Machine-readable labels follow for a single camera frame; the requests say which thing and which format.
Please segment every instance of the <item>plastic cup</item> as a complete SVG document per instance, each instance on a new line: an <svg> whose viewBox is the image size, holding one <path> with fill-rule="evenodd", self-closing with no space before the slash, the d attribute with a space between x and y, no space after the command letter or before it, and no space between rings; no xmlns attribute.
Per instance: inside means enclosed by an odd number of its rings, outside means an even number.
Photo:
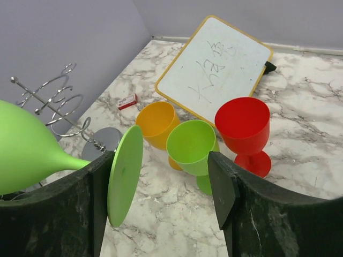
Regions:
<svg viewBox="0 0 343 257"><path fill-rule="evenodd" d="M144 139L160 150L167 149L168 136L180 123L174 107L162 101L147 105L136 119L136 125L141 128ZM173 169L182 170L173 159L168 158L168 162Z"/></svg>
<svg viewBox="0 0 343 257"><path fill-rule="evenodd" d="M173 129L167 141L167 152L184 171L197 177L200 190L211 195L207 159L219 145L213 127L202 120L189 120Z"/></svg>
<svg viewBox="0 0 343 257"><path fill-rule="evenodd" d="M236 98L219 108L214 122L225 145L237 154L235 163L260 177L267 176L272 166L263 151L270 134L268 106L253 97Z"/></svg>

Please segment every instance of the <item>green disc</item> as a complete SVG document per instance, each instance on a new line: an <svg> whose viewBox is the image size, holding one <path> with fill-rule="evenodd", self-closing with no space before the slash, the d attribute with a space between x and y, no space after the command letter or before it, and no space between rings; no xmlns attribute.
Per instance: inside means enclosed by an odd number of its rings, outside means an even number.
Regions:
<svg viewBox="0 0 343 257"><path fill-rule="evenodd" d="M143 134L138 125L130 127L121 139L113 159L108 183L107 212L109 223L120 226L135 196L141 161Z"/></svg>

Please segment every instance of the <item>whiteboard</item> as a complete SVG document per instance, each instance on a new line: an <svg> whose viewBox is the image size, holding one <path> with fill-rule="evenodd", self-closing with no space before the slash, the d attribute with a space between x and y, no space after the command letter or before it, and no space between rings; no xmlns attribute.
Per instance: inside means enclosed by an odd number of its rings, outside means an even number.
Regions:
<svg viewBox="0 0 343 257"><path fill-rule="evenodd" d="M165 98L214 126L226 102L251 96L273 50L208 16L155 84Z"/></svg>

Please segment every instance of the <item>small red box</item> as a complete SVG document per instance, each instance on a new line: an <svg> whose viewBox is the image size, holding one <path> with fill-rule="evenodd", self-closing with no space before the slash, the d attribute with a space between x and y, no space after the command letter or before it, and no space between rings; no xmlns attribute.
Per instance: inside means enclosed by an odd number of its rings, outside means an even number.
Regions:
<svg viewBox="0 0 343 257"><path fill-rule="evenodd" d="M138 97L136 94L129 95L118 102L118 109L123 110L131 105L138 103Z"/></svg>

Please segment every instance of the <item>white wall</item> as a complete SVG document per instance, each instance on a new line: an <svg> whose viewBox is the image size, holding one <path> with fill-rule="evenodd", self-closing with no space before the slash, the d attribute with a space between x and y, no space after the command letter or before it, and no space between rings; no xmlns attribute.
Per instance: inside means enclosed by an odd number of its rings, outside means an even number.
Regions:
<svg viewBox="0 0 343 257"><path fill-rule="evenodd" d="M75 94L85 95L78 119L150 38L131 0L1 1L0 99L21 100L23 90L9 81L13 75L34 90L77 62L69 82ZM57 84L41 96L51 97ZM39 106L31 100L26 109ZM47 122L51 114L47 110L40 118ZM56 126L61 132L69 127Z"/></svg>
<svg viewBox="0 0 343 257"><path fill-rule="evenodd" d="M153 36L189 37L216 15L268 43L343 49L342 0L133 0Z"/></svg>

